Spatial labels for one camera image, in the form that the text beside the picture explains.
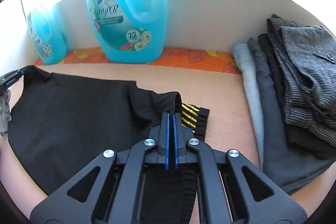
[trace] white wall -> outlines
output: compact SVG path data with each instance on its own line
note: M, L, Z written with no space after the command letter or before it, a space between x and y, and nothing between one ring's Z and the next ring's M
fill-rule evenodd
M21 0L0 3L0 34L0 75L33 64L38 59Z
M299 24L323 25L291 0L168 0L165 45L230 51L237 42L267 31L266 19L273 13ZM55 5L64 19L71 49L96 47L85 0L62 0Z

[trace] gray robotic hand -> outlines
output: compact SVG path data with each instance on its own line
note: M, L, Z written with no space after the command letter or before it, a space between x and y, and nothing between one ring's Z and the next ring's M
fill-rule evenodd
M8 122L12 120L9 111L9 100L11 98L11 91L6 90L0 97L0 135L4 136L8 131Z

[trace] button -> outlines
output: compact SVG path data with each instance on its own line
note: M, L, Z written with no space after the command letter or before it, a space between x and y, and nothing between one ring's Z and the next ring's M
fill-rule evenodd
M334 61L334 58L333 58L333 56L331 55L331 53L327 52L327 56L328 56L328 58L329 58L331 61Z

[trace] blue plastic bottle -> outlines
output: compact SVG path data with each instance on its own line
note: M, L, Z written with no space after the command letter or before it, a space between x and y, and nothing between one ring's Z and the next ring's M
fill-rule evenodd
M86 0L91 25L107 58L145 63L163 50L167 0Z
M67 55L66 44L51 9L39 6L27 14L27 25L36 50L46 65Z

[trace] orange cloth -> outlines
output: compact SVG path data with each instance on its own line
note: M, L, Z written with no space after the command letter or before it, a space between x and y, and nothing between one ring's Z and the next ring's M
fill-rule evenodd
M59 64L76 63L113 62L107 59L100 47L69 51L65 58L59 62ZM228 52L165 47L157 60L147 64L241 74L241 71L236 66L234 58ZM43 61L39 59L34 65L43 65Z

